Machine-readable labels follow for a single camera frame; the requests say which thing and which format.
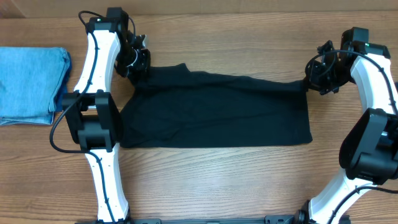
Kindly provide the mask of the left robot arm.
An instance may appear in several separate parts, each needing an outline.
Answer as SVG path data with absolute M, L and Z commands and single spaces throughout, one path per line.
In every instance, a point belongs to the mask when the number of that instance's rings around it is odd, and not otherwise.
M 83 25 L 88 39 L 78 83 L 63 97 L 63 111 L 78 154 L 84 154 L 93 175 L 98 201 L 96 223 L 132 223 L 119 170 L 123 136 L 121 114 L 111 96 L 113 73 L 133 80 L 150 69 L 146 35 L 137 35 L 133 19 L 120 7 L 106 15 L 95 12 Z

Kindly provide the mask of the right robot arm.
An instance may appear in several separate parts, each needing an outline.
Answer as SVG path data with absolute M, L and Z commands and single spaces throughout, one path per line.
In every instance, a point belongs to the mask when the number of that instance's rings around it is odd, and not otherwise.
M 352 27 L 340 49 L 328 41 L 317 52 L 305 67 L 306 87 L 325 95 L 354 83 L 363 114 L 341 144 L 338 173 L 288 223 L 350 223 L 345 212 L 361 196 L 397 179 L 397 85 L 388 48 L 370 43 L 368 29 Z

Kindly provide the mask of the black garment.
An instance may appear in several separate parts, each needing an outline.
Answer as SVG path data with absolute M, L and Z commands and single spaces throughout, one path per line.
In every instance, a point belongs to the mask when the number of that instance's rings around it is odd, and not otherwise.
M 134 78 L 121 111 L 121 146 L 253 147 L 312 141 L 302 81 L 192 72 L 185 64 L 153 67 Z

